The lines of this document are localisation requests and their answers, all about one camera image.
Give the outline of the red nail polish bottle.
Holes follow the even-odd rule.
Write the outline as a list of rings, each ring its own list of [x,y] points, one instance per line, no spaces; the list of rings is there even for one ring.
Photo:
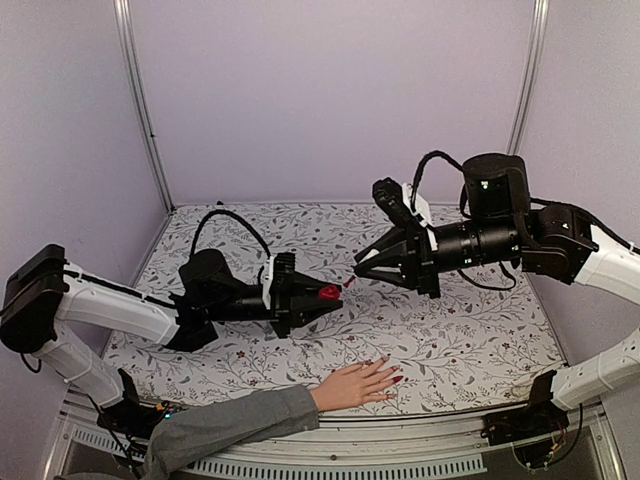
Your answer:
[[[328,285],[318,292],[318,297],[323,300],[339,300],[341,298],[341,289],[336,285]]]

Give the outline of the grey sleeved forearm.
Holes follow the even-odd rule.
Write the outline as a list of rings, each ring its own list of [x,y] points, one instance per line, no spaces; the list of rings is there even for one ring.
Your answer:
[[[181,411],[155,427],[145,479],[167,479],[189,464],[238,443],[283,437],[319,426],[310,390],[302,385]]]

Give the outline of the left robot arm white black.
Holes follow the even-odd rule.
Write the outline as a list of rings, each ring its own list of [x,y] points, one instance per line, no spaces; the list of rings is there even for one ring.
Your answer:
[[[183,294],[161,300],[87,273],[63,247],[43,248],[7,281],[1,341],[82,389],[128,434],[148,426],[130,377],[106,365],[73,333],[71,321],[133,334],[173,351],[195,352],[218,335],[215,323],[268,322],[276,335],[343,306],[340,286],[302,274],[292,253],[267,260],[254,285],[235,278],[224,255],[204,249],[180,267]]]

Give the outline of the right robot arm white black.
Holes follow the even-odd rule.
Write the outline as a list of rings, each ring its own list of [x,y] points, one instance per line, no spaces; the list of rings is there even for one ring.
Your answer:
[[[435,158],[463,175],[459,223],[434,226],[418,194],[424,169]],[[438,298],[440,274],[509,261],[567,285],[639,301],[638,247],[581,207],[531,197],[519,156],[486,153],[458,163],[432,151],[411,183],[385,178],[374,183],[372,196],[393,226],[357,254],[354,273],[360,278]]]

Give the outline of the mannequin hand with nails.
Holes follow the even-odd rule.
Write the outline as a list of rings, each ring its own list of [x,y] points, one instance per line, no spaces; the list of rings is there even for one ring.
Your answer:
[[[391,388],[403,376],[398,366],[388,366],[389,357],[359,362],[333,371],[310,390],[319,413],[358,408],[394,397]]]

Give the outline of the aluminium front rail frame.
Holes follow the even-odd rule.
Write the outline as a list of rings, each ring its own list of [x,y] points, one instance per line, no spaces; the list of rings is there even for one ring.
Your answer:
[[[327,416],[319,429],[231,447],[175,479],[631,479],[600,402],[564,432],[500,445],[486,410],[399,417]]]

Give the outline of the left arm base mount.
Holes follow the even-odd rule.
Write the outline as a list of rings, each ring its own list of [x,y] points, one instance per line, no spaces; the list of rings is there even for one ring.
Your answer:
[[[176,407],[167,400],[153,406],[142,404],[134,381],[123,369],[118,369],[123,383],[122,398],[113,406],[100,407],[97,425],[113,432],[149,440],[155,427],[172,415]]]

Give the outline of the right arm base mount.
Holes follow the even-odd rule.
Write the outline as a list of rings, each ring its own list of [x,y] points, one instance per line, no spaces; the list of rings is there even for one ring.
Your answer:
[[[482,417],[480,436],[490,446],[513,443],[536,436],[559,432],[557,440],[549,440],[542,447],[533,445],[514,448],[516,461],[527,471],[534,473],[548,470],[561,463],[577,446],[583,425],[584,407],[579,405],[578,427],[571,445],[565,449],[569,419],[566,410],[552,403],[552,381],[557,375],[550,370],[537,376],[531,386],[527,404],[512,410],[489,413]]]

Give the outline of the aluminium corner post right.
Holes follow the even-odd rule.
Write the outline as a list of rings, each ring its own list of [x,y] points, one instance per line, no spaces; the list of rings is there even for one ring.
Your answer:
[[[535,0],[533,6],[525,68],[515,116],[507,143],[507,153],[510,155],[518,154],[521,149],[537,74],[544,51],[550,1]]]

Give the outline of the aluminium corner post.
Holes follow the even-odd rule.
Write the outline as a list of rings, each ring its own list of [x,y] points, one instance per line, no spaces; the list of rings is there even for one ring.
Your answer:
[[[142,141],[145,147],[151,175],[155,182],[163,209],[167,214],[175,210],[169,183],[162,164],[157,138],[144,91],[144,83],[136,51],[131,5],[127,0],[114,0],[114,13],[125,71],[130,85]]]
[[[507,153],[510,155],[518,154],[521,149],[537,74],[544,51],[550,1],[535,0],[533,6],[525,68],[515,116],[507,143]]]

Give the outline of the aluminium corner post left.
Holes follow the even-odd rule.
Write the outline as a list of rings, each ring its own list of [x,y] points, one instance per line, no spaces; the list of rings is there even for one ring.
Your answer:
[[[144,83],[136,51],[131,5],[127,0],[114,0],[114,13],[125,71],[130,85],[142,141],[145,147],[151,175],[155,182],[163,209],[167,214],[175,210],[169,183],[162,164],[157,138],[144,91]]]

